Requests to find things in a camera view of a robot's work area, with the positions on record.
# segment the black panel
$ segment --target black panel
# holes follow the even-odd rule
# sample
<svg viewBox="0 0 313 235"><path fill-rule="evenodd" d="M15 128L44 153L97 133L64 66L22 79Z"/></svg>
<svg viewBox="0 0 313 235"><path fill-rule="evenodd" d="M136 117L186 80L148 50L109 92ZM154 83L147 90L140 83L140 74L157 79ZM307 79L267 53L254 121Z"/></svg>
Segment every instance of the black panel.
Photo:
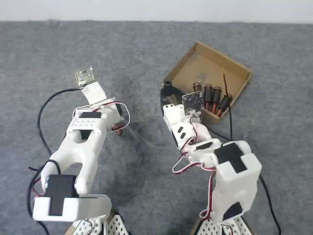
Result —
<svg viewBox="0 0 313 235"><path fill-rule="evenodd" d="M87 140L92 130L79 130L82 136L82 140Z"/></svg>
<svg viewBox="0 0 313 235"><path fill-rule="evenodd" d="M197 146L196 150L209 148L212 144L213 144L213 142L204 143L202 145Z"/></svg>
<svg viewBox="0 0 313 235"><path fill-rule="evenodd" d="M245 164L241 161L241 156L244 153L235 143L221 146L220 148L215 149L214 153L219 160L219 164L230 162L236 173L247 170Z"/></svg>
<svg viewBox="0 0 313 235"><path fill-rule="evenodd" d="M182 134L181 134L181 136L180 136L180 138L181 138L181 139L183 139L183 138L185 137L185 135L186 135L186 133L185 133L185 132L184 132L184 133L182 133Z"/></svg>
<svg viewBox="0 0 313 235"><path fill-rule="evenodd" d="M101 118L100 112L83 112L80 118Z"/></svg>
<svg viewBox="0 0 313 235"><path fill-rule="evenodd" d="M50 197L49 215L62 216L66 197L78 197L75 191L76 175L49 175L45 197Z"/></svg>
<svg viewBox="0 0 313 235"><path fill-rule="evenodd" d="M240 202L236 202L230 208L228 208L228 210L225 212L223 216L223 220L234 217L242 212L243 212L243 208L241 207Z"/></svg>
<svg viewBox="0 0 313 235"><path fill-rule="evenodd" d="M177 143L177 140L176 140L176 138L175 138L175 135L174 135L173 131L172 131L172 136L173 136L173 139L174 139L174 141L175 141L176 147L178 147L178 143Z"/></svg>
<svg viewBox="0 0 313 235"><path fill-rule="evenodd" d="M119 115L122 116L123 115L123 110L122 110L121 105L120 104L116 104L116 108L118 110Z"/></svg>

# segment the black cable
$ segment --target black cable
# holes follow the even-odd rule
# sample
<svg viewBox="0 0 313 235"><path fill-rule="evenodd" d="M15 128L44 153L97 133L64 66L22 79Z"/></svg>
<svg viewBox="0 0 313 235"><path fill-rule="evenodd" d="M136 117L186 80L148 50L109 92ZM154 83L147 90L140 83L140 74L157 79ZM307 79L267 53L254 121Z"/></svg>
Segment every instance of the black cable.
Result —
<svg viewBox="0 0 313 235"><path fill-rule="evenodd" d="M227 96L228 95L228 91L227 91L227 84L226 84L226 79L225 79L225 74L223 73L223 79L224 79L224 84L225 84L225 93ZM230 140L233 140L233 121L232 121L232 117L231 117L231 109L230 109L230 103L228 104L228 111L229 111L229 128L230 128Z"/></svg>
<svg viewBox="0 0 313 235"><path fill-rule="evenodd" d="M38 170L37 172L35 173L35 175L33 176L33 178L31 179L29 185L28 185L28 188L27 188L27 195L26 195L26 205L27 205L27 211L28 211L28 214L29 216L32 218L33 217L33 211L31 209L31 205L30 205L30 196L31 196L31 190L32 188L34 187L35 185L35 181L36 179L38 178L39 174L42 172L43 168L45 167L45 165L48 163L48 162L51 162L51 163L54 163L55 166L57 167L57 170L58 170L58 173L61 174L61 169L60 169L60 166L59 164L55 161L55 160L47 160L45 162L45 164L43 164ZM36 221L45 231L46 235L50 235L47 227L45 226L45 224L41 221Z"/></svg>
<svg viewBox="0 0 313 235"><path fill-rule="evenodd" d="M228 92L227 92L227 84L226 84L226 79L225 79L225 74L223 74L223 77L224 77L224 84L225 84L225 93L226 95L228 95ZM230 126L230 140L232 141L233 140L233 125L232 125L232 117L231 117L231 110L230 110L230 104L228 106L228 110L229 110L229 126ZM269 191L268 191L268 187L266 186L265 184L265 181L262 177L262 175L260 174L259 176L259 179L264 187L264 190L265 190L265 193L266 193L266 197L268 199L268 205L269 205L269 209L270 209L270 213L275 221L275 224L277 226L277 229L278 229L278 234L281 235L282 231L281 231L281 228L280 228L280 225L276 219L276 215L275 215L275 212L274 212L274 209L273 209L273 206L272 206L272 202L271 202L271 198L270 198L270 195L269 195Z"/></svg>
<svg viewBox="0 0 313 235"><path fill-rule="evenodd" d="M29 166L28 169L30 169L30 170L32 170L32 171L38 171L38 169L33 168L33 167L31 167L31 166Z"/></svg>
<svg viewBox="0 0 313 235"><path fill-rule="evenodd" d="M43 136L43 133L41 131L41 127L40 127L40 120L41 120L41 115L43 113L43 110L45 108L45 106L50 102L50 100L52 100L54 97L56 97L57 95L59 94L62 94L62 93L65 93L65 92L74 92L74 91L80 91L80 89L78 88L70 88L70 89L65 89L65 90L62 90L62 91L59 91L57 93L54 93L52 96L49 97L49 99L47 99L47 101L41 106L40 108L40 111L38 113L38 117L37 117L37 129L38 129L38 132L39 132L39 136L42 140L42 142L44 143L44 146L46 148L46 150L48 151L49 155L51 156L52 155L52 152L51 152L51 149L49 147L49 145L46 143L45 139L44 139L44 136Z"/></svg>
<svg viewBox="0 0 313 235"><path fill-rule="evenodd" d="M276 219L276 215L274 213L274 209L273 209L272 201L271 201L271 198L270 198L270 195L269 195L268 187L266 186L265 181L264 181L264 179L263 179L261 174L259 176L259 179L260 179L260 181L261 181L261 183L262 183L262 185L264 187L264 190L265 190L265 193L266 193L266 197L268 198L268 205L269 205L270 213L271 213L271 215L272 215L272 217L273 217L273 219L275 221L275 224L276 224L276 226L278 228L278 234L281 235L282 234L282 230L280 228L280 225L279 225L279 223L278 223L278 221Z"/></svg>
<svg viewBox="0 0 313 235"><path fill-rule="evenodd" d="M206 128L207 128L210 132L212 132L214 135L217 135L217 136L219 136L219 137L221 137L221 138L223 138L223 139L225 139L225 140L227 140L227 141L230 141L230 138L227 138L227 137L221 135L220 133L218 133L218 132L216 132L216 131L213 131L210 127L206 126Z"/></svg>
<svg viewBox="0 0 313 235"><path fill-rule="evenodd" d="M49 99L47 99L47 101L41 106L40 108L40 111L38 113L38 117L37 117L37 129L38 129L38 133L39 133L39 136L40 136L40 139L42 140L46 150L48 151L49 155L51 156L52 155L52 152L51 152L51 149L49 147L49 145L46 143L45 139L44 139L44 136L43 136L43 133L41 131L41 127L40 127L40 120L41 120L41 115L44 111L44 108L46 107L46 105L50 102L50 100L52 100L54 97L56 97L57 95L59 94L62 94L62 93L65 93L65 92L74 92L74 91L79 91L80 89L78 88L70 88L70 89L65 89L65 90L62 90L62 91L59 91L55 94L53 94L52 96L49 97ZM52 162L56 165L57 167L57 170L58 170L58 173L61 174L61 170L60 170L60 166L59 164L54 161L54 160L48 160L46 161L46 163L48 162ZM28 188L27 188L27 195L26 195L26 203L27 203L27 211L28 211L28 214L29 216L32 218L33 217L33 211L31 209L31 205L30 205L30 196L31 196L31 189L33 188L33 186L35 185L35 181L36 179L38 178L39 174L41 173L41 171L43 170L43 168L45 167L45 164L43 164L39 169L35 169L33 167L28 167L28 169L30 170L33 170L33 171L36 171L35 175L33 176L32 180L30 181L29 185L28 185ZM41 222L41 221L37 221L37 223L44 229L46 235L50 235L46 225Z"/></svg>

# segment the electronic component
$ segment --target electronic component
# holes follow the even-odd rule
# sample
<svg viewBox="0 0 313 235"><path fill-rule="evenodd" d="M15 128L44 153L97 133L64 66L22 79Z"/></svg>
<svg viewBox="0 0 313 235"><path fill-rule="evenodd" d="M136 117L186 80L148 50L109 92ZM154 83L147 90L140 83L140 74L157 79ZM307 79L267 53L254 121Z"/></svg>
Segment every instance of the electronic component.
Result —
<svg viewBox="0 0 313 235"><path fill-rule="evenodd" d="M219 104L219 110L217 112L217 116L221 116L222 113L228 108L231 103L233 96L232 95L224 95L222 101Z"/></svg>
<svg viewBox="0 0 313 235"><path fill-rule="evenodd" d="M75 72L77 85L82 88L90 83L93 83L97 80L96 73L93 66L77 70Z"/></svg>
<svg viewBox="0 0 313 235"><path fill-rule="evenodd" d="M194 92L198 92L202 90L202 86L200 82L195 82L194 85L192 86L192 88L194 89Z"/></svg>
<svg viewBox="0 0 313 235"><path fill-rule="evenodd" d="M212 107L212 113L216 112L216 107L220 102L221 99L221 92L222 89L220 87L215 87L213 89L213 107Z"/></svg>
<svg viewBox="0 0 313 235"><path fill-rule="evenodd" d="M181 98L185 115L200 112L203 109L203 91L186 94Z"/></svg>
<svg viewBox="0 0 313 235"><path fill-rule="evenodd" d="M205 101L205 109L210 110L210 103L213 100L213 87L211 84L206 84L204 86L204 101Z"/></svg>

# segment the wire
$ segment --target wire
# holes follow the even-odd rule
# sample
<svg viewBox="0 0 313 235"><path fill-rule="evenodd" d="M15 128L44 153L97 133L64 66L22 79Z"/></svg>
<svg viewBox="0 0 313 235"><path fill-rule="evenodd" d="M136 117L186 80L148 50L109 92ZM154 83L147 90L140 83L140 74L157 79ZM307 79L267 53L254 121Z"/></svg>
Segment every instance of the wire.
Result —
<svg viewBox="0 0 313 235"><path fill-rule="evenodd" d="M195 126L192 124L192 122L191 122L191 119L192 118L197 118L194 114L192 115L192 117L189 119L189 123L192 125L192 128L194 129L194 132L196 133L196 140L195 140L195 142L198 142L198 140L199 140L199 135L198 135L198 133L197 133L197 131L196 131L196 129L195 129Z"/></svg>
<svg viewBox="0 0 313 235"><path fill-rule="evenodd" d="M33 176L33 178L31 179L28 188L27 188L27 195L26 195L26 203L27 203L27 211L29 216L32 218L33 217L33 211L31 209L31 205L30 205L30 195L31 195L31 191L32 188L34 186L34 182L36 181L36 179L38 178L39 174L41 173L41 171L43 170L43 168L45 167L45 164L43 164L38 171L35 173L35 175ZM41 221L36 221L45 231L46 235L50 235L47 227L45 226L45 224Z"/></svg>
<svg viewBox="0 0 313 235"><path fill-rule="evenodd" d="M181 149L180 149L180 154L183 156L183 155L185 155L186 153L188 153L188 152L183 152L182 153L182 150L187 146L187 144L189 144L191 141L195 141L196 140L196 138L195 137L190 137L185 143L184 143L184 145L181 147Z"/></svg>
<svg viewBox="0 0 313 235"><path fill-rule="evenodd" d="M208 193L207 193L207 208L203 211L200 212L199 214L199 217L201 220L207 220L210 218L210 214L212 212L212 193L213 193L213 190L212 190L212 187L213 187L213 177L215 175L215 172L213 172L211 175L210 175L210 178L209 178L209 188L208 188Z"/></svg>
<svg viewBox="0 0 313 235"><path fill-rule="evenodd" d="M225 84L225 93L227 96L228 95L228 91L227 91L227 84L226 84L226 79L225 79L225 74L223 73L223 79L224 79L224 84ZM232 117L231 117L231 108L230 108L230 103L228 104L228 111L229 111L229 128L230 128L230 140L233 140L233 121L232 121Z"/></svg>
<svg viewBox="0 0 313 235"><path fill-rule="evenodd" d="M43 136L43 133L41 131L41 127L40 127L40 120L41 120L41 115L44 111L44 108L46 107L46 105L50 102L50 100L52 100L54 97L56 97L57 95L59 94L62 94L62 93L65 93L65 92L74 92L74 91L80 91L80 89L78 88L70 88L70 89L65 89L65 90L62 90L62 91L59 91L59 92L56 92L54 93L52 96L49 97L49 99L47 99L47 101L41 106L40 108L40 111L38 113L38 117L37 117L37 129L38 129L38 133L39 133L39 136L42 140L42 142L44 143L44 146L46 148L46 150L48 151L49 155L51 156L52 155L52 152L51 152L51 149L49 147L49 145L46 143L45 139L44 139L44 136Z"/></svg>
<svg viewBox="0 0 313 235"><path fill-rule="evenodd" d="M205 171L216 171L216 168L215 167L211 167L211 168L206 168L204 167L204 163L201 164L201 169L202 170L205 170Z"/></svg>
<svg viewBox="0 0 313 235"><path fill-rule="evenodd" d="M225 93L226 95L228 95L228 92L227 92L227 84L226 84L226 79L225 79L225 74L223 74L223 78L224 78L224 84L225 84ZM229 110L229 126L230 126L230 140L232 141L233 140L233 125L232 125L232 117L231 117L231 109L230 109L230 105L228 106L228 110ZM270 209L270 213L274 219L274 222L277 226L277 229L278 229L278 234L281 235L282 231L281 231L281 227L276 219L276 215L275 215L275 212L274 212L274 209L273 209L273 205L272 205L272 202L271 202L271 198L270 198L270 194L269 194L269 191L268 191L268 187L267 185L265 184L265 181L262 177L262 175L260 174L259 176L259 179L264 187L264 190L265 190L265 193L266 193L266 196L267 196L267 199L268 199L268 205L269 205L269 209Z"/></svg>
<svg viewBox="0 0 313 235"><path fill-rule="evenodd" d="M99 109L101 109L101 106L108 106L108 105L112 105L112 104L121 104L121 105L123 105L125 107L125 109L126 109L127 114L128 114L128 122L127 122L127 124L125 124L123 126L116 127L116 128L112 128L112 131L118 131L118 130L124 129L131 122L131 114L129 113L128 108L127 108L127 106L124 103L119 102L119 101L112 101L112 102L109 102L109 103L106 103L106 104L101 104L100 107L94 109L93 112L96 112Z"/></svg>
<svg viewBox="0 0 313 235"><path fill-rule="evenodd" d="M270 198L270 195L269 195L268 187L265 184L265 181L264 181L264 179L263 179L261 174L260 174L259 178L260 178L260 181L261 181L261 183L262 183L262 185L264 187L264 190L265 190L265 193L266 193L266 197L268 199L268 205L269 205L270 213L271 213L271 215L272 215L272 217L273 217L273 219L275 221L275 224L277 226L278 234L281 235L282 234L282 230L280 228L280 225L279 225L279 223L278 223L278 221L276 219L276 215L274 213L274 209L273 209L272 201L271 201L271 198Z"/></svg>
<svg viewBox="0 0 313 235"><path fill-rule="evenodd" d="M181 162L182 159L188 159L187 157L185 156L182 156L179 158L179 160L177 161L177 163L173 166L172 168L172 172L176 175L179 175L179 174L182 174L183 172L185 172L186 170L188 170L189 168L195 166L195 165L199 165L201 164L201 162L194 162L194 163L190 163L188 164L187 166L183 167L182 169L178 170L178 171L175 171L175 168L176 166Z"/></svg>
<svg viewBox="0 0 313 235"><path fill-rule="evenodd" d="M28 169L30 169L30 170L32 170L32 171L37 171L37 170L38 170L38 169L33 168L33 167L31 167L31 166L29 166Z"/></svg>
<svg viewBox="0 0 313 235"><path fill-rule="evenodd" d="M59 164L55 161L55 160L47 160L45 162L45 164L43 164L38 170L37 172L35 173L35 175L33 176L33 178L31 179L29 185L28 185L28 188L27 188L27 193L26 193L26 206L27 206L27 211L28 211L28 214L29 216L32 218L33 217L33 211L31 209L31 205L30 205L30 196L31 196L31 192L32 192L32 189L34 187L34 185L36 184L36 180L39 176L39 174L42 172L43 168L45 167L45 165L48 163L48 162L51 162L51 163L54 163L57 167L57 170L58 170L58 173L61 174L61 169L60 169L60 166ZM47 227L45 226L45 224L41 221L36 221L45 231L46 235L50 235Z"/></svg>
<svg viewBox="0 0 313 235"><path fill-rule="evenodd" d="M90 105L85 105L85 106L77 107L76 109L74 109L72 117L75 116L76 110L82 109L82 108L91 108L91 109L92 109L92 106L90 106Z"/></svg>
<svg viewBox="0 0 313 235"><path fill-rule="evenodd" d="M37 191L35 190L36 184L39 183L40 181L41 181L40 178L38 178L37 180L35 180L34 186L33 186L33 188L32 188L33 193L34 193L36 196L38 196L38 197L42 197L42 196L44 195L43 193L39 193L39 192L37 192Z"/></svg>

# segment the cardboard box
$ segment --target cardboard box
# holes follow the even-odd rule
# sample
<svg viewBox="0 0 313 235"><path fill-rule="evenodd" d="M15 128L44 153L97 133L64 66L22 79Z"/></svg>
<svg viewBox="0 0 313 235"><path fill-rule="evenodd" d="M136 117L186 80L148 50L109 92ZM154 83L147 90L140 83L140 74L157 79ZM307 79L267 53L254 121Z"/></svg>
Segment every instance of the cardboard box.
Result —
<svg viewBox="0 0 313 235"><path fill-rule="evenodd" d="M169 72L166 80L171 80L174 87L186 94L193 92L192 86L195 82L200 82L202 88L205 84L212 84L213 87L219 86L222 88L222 100L225 95L223 73L226 78L228 94L233 96L230 104L232 106L249 81L251 70L202 42L196 42L192 46ZM174 97L169 99L173 103L177 102ZM228 109L219 118L215 114L203 110L202 117L206 121L217 124L227 111Z"/></svg>

